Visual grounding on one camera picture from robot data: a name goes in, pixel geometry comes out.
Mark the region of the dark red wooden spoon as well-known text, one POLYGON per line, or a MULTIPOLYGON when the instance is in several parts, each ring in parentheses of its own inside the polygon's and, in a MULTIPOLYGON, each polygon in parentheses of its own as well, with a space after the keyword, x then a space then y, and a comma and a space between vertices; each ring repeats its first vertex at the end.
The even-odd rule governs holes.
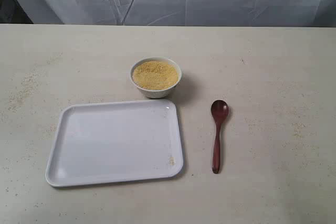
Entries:
POLYGON ((211 114, 216 125, 216 136, 213 149, 212 171, 218 174, 221 169, 221 127, 229 114, 229 108, 225 101, 216 100, 211 106, 211 114))

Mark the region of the beige food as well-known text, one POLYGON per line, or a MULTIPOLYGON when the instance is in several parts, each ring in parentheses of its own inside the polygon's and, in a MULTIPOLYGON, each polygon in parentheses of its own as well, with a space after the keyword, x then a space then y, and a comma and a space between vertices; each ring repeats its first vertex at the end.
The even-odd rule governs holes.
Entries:
POLYGON ((142 89, 165 90, 177 83, 179 74, 169 63, 146 61, 135 67, 132 78, 142 89))

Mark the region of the white ceramic bowl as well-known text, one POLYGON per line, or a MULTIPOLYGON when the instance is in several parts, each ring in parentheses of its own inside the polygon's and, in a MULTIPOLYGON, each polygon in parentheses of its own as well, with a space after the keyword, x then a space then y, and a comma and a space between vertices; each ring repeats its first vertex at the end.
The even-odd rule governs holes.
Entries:
POLYGON ((146 96, 147 98, 152 98, 152 99, 159 99, 159 98, 163 98, 163 97, 166 97, 168 96, 170 93, 172 93, 172 91, 176 88, 176 86, 179 84, 180 80, 182 78, 182 71, 181 71, 181 68, 178 66, 178 64, 176 62, 174 62, 173 60, 171 59, 167 59, 167 58, 162 58, 162 57, 150 57, 150 58, 145 58, 145 59, 142 59, 138 62, 136 62, 132 68, 131 68, 131 71, 130 71, 130 79, 131 79, 131 82, 134 84, 134 86, 144 95, 146 96), (177 81, 177 83, 165 90, 147 90, 147 89, 142 89, 140 86, 138 86, 133 78, 132 78, 132 74, 133 74, 133 71, 135 69, 135 67, 137 67, 138 65, 146 62, 146 61, 162 61, 162 62, 166 62, 166 63, 169 63, 171 64, 172 66, 175 67, 175 69, 177 70, 178 74, 179 74, 179 79, 177 81))

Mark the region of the white rectangular plastic tray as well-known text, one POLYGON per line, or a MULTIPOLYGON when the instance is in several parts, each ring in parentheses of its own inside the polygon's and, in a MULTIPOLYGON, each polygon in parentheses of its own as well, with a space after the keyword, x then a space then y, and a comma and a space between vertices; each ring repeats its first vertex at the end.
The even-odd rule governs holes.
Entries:
POLYGON ((59 118, 46 181, 72 187, 174 177, 184 166, 178 122, 166 99, 72 105, 59 118))

